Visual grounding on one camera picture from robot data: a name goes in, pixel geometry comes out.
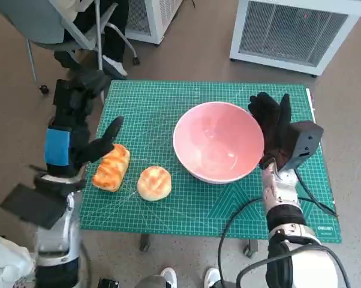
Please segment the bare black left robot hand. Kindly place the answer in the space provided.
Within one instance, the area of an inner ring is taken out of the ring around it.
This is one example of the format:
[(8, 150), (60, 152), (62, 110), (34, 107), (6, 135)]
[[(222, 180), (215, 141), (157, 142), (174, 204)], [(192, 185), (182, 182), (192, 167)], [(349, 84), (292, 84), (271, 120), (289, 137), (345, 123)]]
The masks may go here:
[(56, 110), (44, 144), (49, 175), (72, 178), (84, 164), (93, 163), (113, 150), (124, 117), (117, 116), (95, 140), (90, 140), (86, 122), (94, 100), (110, 83), (111, 78), (100, 70), (82, 71), (70, 80), (56, 81), (53, 99)]

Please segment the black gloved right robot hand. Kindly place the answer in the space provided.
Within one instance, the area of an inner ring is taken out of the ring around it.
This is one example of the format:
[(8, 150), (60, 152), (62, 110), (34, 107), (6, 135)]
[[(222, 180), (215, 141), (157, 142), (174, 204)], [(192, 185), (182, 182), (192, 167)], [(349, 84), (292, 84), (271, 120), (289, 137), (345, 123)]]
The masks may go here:
[(264, 137), (260, 169), (264, 170), (272, 163), (281, 169), (289, 161), (285, 141), (291, 123), (290, 95), (284, 94), (279, 103), (265, 92), (252, 95), (249, 100), (248, 110), (261, 127)]

